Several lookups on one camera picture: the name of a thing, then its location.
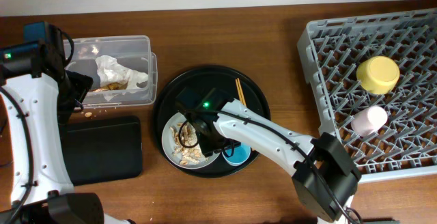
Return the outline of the gold snack wrapper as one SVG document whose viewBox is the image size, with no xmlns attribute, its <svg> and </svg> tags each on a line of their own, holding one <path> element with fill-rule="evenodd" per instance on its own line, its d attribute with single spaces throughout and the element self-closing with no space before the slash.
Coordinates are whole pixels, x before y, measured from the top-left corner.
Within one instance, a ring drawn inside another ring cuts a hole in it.
<svg viewBox="0 0 437 224">
<path fill-rule="evenodd" d="M 109 83 L 108 85 L 105 85 L 103 87 L 92 89 L 91 92 L 106 92 L 106 91 L 114 91 L 114 90 L 121 90 L 127 88 L 127 83 Z"/>
</svg>

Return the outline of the blue cup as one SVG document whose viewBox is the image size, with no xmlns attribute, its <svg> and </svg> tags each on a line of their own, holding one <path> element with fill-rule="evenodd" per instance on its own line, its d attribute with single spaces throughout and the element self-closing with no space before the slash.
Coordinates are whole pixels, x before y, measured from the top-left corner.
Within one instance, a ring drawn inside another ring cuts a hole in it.
<svg viewBox="0 0 437 224">
<path fill-rule="evenodd" d="M 246 162 L 249 159 L 250 154 L 251 148 L 243 143 L 238 147 L 229 148 L 222 153 L 227 163 L 234 167 Z"/>
</svg>

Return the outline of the pink cup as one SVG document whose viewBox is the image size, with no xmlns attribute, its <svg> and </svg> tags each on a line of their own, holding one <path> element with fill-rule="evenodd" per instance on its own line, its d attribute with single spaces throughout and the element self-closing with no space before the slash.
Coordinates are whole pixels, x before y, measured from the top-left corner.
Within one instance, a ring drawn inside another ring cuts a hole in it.
<svg viewBox="0 0 437 224">
<path fill-rule="evenodd" d="M 368 107 L 356 115 L 351 122 L 352 130 L 361 137 L 377 132 L 388 120 L 388 114 L 379 106 Z"/>
</svg>

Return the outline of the yellow bowl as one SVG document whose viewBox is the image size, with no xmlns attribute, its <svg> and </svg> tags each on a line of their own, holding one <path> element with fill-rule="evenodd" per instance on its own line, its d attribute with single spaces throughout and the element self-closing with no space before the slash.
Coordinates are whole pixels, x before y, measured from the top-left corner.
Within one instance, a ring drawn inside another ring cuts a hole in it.
<svg viewBox="0 0 437 224">
<path fill-rule="evenodd" d="M 375 56 L 359 65 L 356 77 L 364 90 L 377 95 L 387 94 L 396 86 L 400 70 L 391 58 Z"/>
</svg>

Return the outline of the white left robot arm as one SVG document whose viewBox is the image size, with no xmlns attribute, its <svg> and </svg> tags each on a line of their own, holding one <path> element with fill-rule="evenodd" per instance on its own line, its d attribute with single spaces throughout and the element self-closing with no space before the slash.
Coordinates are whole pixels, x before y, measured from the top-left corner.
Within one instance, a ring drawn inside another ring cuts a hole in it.
<svg viewBox="0 0 437 224">
<path fill-rule="evenodd" d="M 103 223 L 95 193 L 75 193 L 61 148 L 59 127 L 83 110 L 91 77 L 70 72 L 70 36 L 38 22 L 25 25 L 24 42 L 1 49 L 1 97 L 8 115 L 14 178 L 11 208 L 2 223 Z"/>
</svg>

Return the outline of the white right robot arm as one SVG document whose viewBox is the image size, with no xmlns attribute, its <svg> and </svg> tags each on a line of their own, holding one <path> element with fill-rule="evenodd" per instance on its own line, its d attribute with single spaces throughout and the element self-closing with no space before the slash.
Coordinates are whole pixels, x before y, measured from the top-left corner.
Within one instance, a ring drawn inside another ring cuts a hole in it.
<svg viewBox="0 0 437 224">
<path fill-rule="evenodd" d="M 245 144 L 292 177 L 301 204 L 318 218 L 362 223 L 350 206 L 361 173 L 336 136 L 325 132 L 314 138 L 288 130 L 216 88 L 204 97 L 185 88 L 176 96 L 175 107 L 195 129 L 204 155 Z"/>
</svg>

